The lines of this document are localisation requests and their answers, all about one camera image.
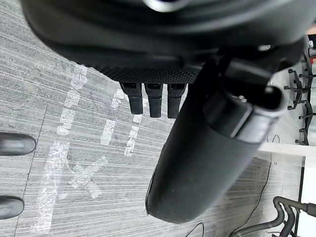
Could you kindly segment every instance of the cable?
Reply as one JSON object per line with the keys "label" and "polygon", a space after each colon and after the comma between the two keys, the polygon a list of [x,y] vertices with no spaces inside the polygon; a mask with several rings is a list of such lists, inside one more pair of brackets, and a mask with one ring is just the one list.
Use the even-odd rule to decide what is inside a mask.
{"label": "cable", "polygon": [[[275,141],[275,138],[276,138],[276,137],[278,138],[278,143],[280,143],[280,137],[279,137],[278,135],[275,135],[275,136],[273,137],[272,142]],[[247,220],[246,220],[241,226],[239,226],[239,227],[237,227],[236,229],[234,229],[234,230],[231,232],[231,234],[230,234],[229,236],[231,236],[236,230],[240,229],[240,228],[243,227],[245,224],[247,224],[247,222],[250,220],[252,214],[254,213],[254,211],[255,211],[255,210],[257,209],[257,207],[259,206],[260,201],[261,201],[261,198],[262,198],[263,191],[264,191],[265,187],[266,187],[267,184],[268,184],[269,175],[270,175],[270,170],[271,170],[271,165],[272,165],[272,155],[271,155],[271,162],[270,162],[270,165],[269,165],[267,180],[266,180],[266,183],[264,184],[264,186],[263,186],[263,188],[262,188],[262,191],[261,191],[261,193],[260,193],[260,197],[259,197],[259,200],[258,200],[257,205],[256,205],[255,208],[252,210],[252,212],[250,213],[250,215],[249,215],[249,217],[247,218]]]}
{"label": "cable", "polygon": [[196,226],[194,226],[194,228],[190,230],[185,237],[188,237],[199,225],[202,225],[202,237],[204,237],[204,223],[203,222],[196,224]]}

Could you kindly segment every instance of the black cable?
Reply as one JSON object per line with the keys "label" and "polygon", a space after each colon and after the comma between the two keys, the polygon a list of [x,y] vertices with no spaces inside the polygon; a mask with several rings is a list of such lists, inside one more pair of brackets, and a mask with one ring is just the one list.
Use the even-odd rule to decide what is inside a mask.
{"label": "black cable", "polygon": [[190,230],[185,237],[188,237],[199,225],[202,225],[202,237],[204,237],[204,223],[203,222],[196,224],[196,226],[194,226],[194,228]]}
{"label": "black cable", "polygon": [[[275,136],[273,137],[272,142],[275,141],[275,138],[276,138],[276,137],[278,138],[278,143],[280,143],[280,137],[279,137],[278,135],[275,135]],[[271,165],[272,165],[272,155],[271,155],[271,162],[270,162],[270,165],[269,165],[267,180],[266,180],[266,183],[264,184],[264,186],[263,186],[263,188],[262,188],[262,191],[261,191],[261,193],[260,193],[260,197],[259,197],[259,200],[258,200],[257,205],[255,206],[255,208],[254,208],[254,209],[252,210],[252,212],[250,213],[248,219],[247,219],[241,226],[239,226],[239,227],[237,227],[236,229],[234,229],[234,230],[231,232],[231,234],[230,234],[229,236],[231,236],[236,230],[240,229],[240,228],[243,227],[245,224],[247,224],[247,222],[250,220],[252,214],[254,213],[254,211],[255,211],[255,210],[257,209],[257,207],[259,206],[260,201],[261,201],[261,198],[262,198],[263,191],[264,191],[265,187],[266,187],[267,184],[268,184],[269,175],[270,175],[270,170],[271,170]]]}

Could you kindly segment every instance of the office floor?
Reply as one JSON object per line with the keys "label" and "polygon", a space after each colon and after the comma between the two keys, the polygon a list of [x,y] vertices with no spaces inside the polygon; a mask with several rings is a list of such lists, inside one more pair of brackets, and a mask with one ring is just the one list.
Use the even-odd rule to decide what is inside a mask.
{"label": "office floor", "polygon": [[[271,159],[268,185],[247,224],[275,217],[274,196],[298,198],[302,158],[258,154],[196,220],[174,225],[147,216],[148,183],[174,122],[166,118],[166,91],[161,118],[149,118],[146,101],[144,114],[133,116],[116,82],[56,55],[33,36],[18,1],[0,0],[0,13],[0,128],[38,141],[35,153],[0,158],[0,194],[26,203],[19,217],[0,221],[1,236],[184,237],[203,221],[204,236],[227,237],[256,205]],[[272,79],[280,87],[290,81],[286,71]],[[301,113],[301,106],[287,112],[269,141],[277,134],[281,143],[294,144]],[[201,227],[191,236],[201,236]]]}

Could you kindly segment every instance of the floor marking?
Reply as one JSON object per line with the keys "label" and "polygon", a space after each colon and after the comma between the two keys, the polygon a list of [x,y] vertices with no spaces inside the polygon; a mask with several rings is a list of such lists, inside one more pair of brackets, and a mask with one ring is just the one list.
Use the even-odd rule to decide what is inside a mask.
{"label": "floor marking", "polygon": [[117,89],[114,94],[111,107],[117,109],[117,107],[122,103],[123,99],[128,100],[128,96],[123,92],[122,89]]}
{"label": "floor marking", "polygon": [[80,100],[80,93],[76,90],[70,90],[67,93],[67,98],[65,101],[64,106],[67,108],[71,108],[71,106],[78,106]]}
{"label": "floor marking", "polygon": [[67,160],[69,146],[69,142],[55,141],[49,149],[37,198],[36,211],[39,214],[39,218],[35,224],[31,226],[35,234],[44,235],[50,231],[57,197],[57,188],[63,174],[65,160]]}
{"label": "floor marking", "polygon": [[115,121],[107,119],[105,126],[104,126],[103,134],[102,134],[102,137],[100,140],[101,145],[108,146],[110,144],[111,139],[112,139],[112,135],[114,132],[115,124],[116,124]]}
{"label": "floor marking", "polygon": [[75,189],[78,187],[85,187],[89,191],[93,199],[97,198],[99,195],[102,194],[102,191],[98,187],[98,185],[91,180],[91,177],[96,172],[98,172],[102,166],[105,166],[107,164],[108,160],[105,158],[105,156],[102,156],[100,159],[98,159],[87,168],[84,168],[82,165],[77,164],[72,170],[74,178],[69,181],[69,184]]}
{"label": "floor marking", "polygon": [[70,85],[73,89],[79,90],[88,81],[87,79],[88,68],[83,65],[76,65]]}
{"label": "floor marking", "polygon": [[[60,136],[67,136],[70,134],[72,123],[74,122],[76,112],[70,110],[71,106],[77,106],[80,100],[80,93],[76,90],[82,89],[87,82],[87,70],[85,66],[76,65],[74,72],[70,74],[69,68],[66,69],[66,75],[72,78],[70,85],[71,90],[67,93],[62,114],[60,116],[60,123],[56,134]],[[32,231],[35,234],[48,234],[51,228],[51,222],[57,198],[57,189],[62,177],[63,168],[68,166],[67,154],[70,147],[69,142],[54,141],[49,149],[48,158],[45,163],[42,181],[40,183],[40,194],[37,199],[37,212],[39,218],[32,226]]]}
{"label": "floor marking", "polygon": [[75,120],[76,112],[69,109],[63,109],[63,112],[60,116],[60,123],[63,123],[62,126],[58,126],[56,130],[57,135],[67,136],[70,133],[71,125]]}
{"label": "floor marking", "polygon": [[129,132],[129,140],[127,141],[126,148],[124,151],[124,155],[126,157],[132,157],[134,147],[135,147],[135,140],[137,138],[139,127],[132,126],[131,131]]}

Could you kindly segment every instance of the white tape mark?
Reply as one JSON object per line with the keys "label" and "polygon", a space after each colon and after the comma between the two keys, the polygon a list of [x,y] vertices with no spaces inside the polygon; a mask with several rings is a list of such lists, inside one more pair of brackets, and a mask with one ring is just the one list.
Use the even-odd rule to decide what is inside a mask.
{"label": "white tape mark", "polygon": [[117,89],[114,94],[111,107],[116,109],[121,103],[123,99],[128,99],[128,96],[124,94],[122,89]]}
{"label": "white tape mark", "polygon": [[70,82],[70,85],[73,89],[79,90],[82,89],[83,85],[86,84],[88,81],[87,79],[87,71],[88,68],[86,68],[83,65],[76,65],[74,69],[74,73],[72,75],[72,80]]}
{"label": "white tape mark", "polygon": [[37,198],[36,211],[39,214],[39,218],[31,226],[34,234],[44,235],[50,231],[57,198],[57,188],[62,177],[65,161],[67,160],[69,146],[69,142],[55,141],[49,149]]}
{"label": "white tape mark", "polygon": [[70,133],[71,125],[74,122],[76,112],[69,109],[63,109],[63,112],[60,116],[60,122],[64,125],[58,126],[56,133],[57,135],[67,136]]}
{"label": "white tape mark", "polygon": [[68,193],[63,193],[63,194],[59,194],[59,199],[60,200],[63,200],[63,199],[65,199],[66,197],[68,196]]}
{"label": "white tape mark", "polygon": [[[148,99],[143,99],[143,108],[148,105]],[[141,123],[143,115],[134,115],[133,122]]]}
{"label": "white tape mark", "polygon": [[129,140],[127,141],[126,148],[124,151],[124,155],[126,157],[132,157],[134,147],[135,147],[135,140],[137,138],[139,127],[132,126],[131,131],[129,132]]}
{"label": "white tape mark", "polygon": [[72,105],[78,106],[79,100],[80,100],[80,93],[77,92],[76,90],[70,90],[67,93],[67,98],[66,98],[64,106],[67,108],[71,108]]}
{"label": "white tape mark", "polygon": [[82,165],[77,164],[73,169],[74,178],[69,181],[69,184],[72,185],[75,189],[79,186],[85,187],[92,198],[97,198],[102,194],[101,189],[97,184],[91,181],[91,177],[100,170],[102,166],[108,164],[108,160],[105,156],[102,156],[91,166],[84,168]]}
{"label": "white tape mark", "polygon": [[114,132],[115,124],[116,124],[115,121],[107,119],[105,126],[104,126],[103,133],[102,133],[102,137],[100,140],[101,145],[108,146],[110,144],[111,139],[112,139],[112,135]]}

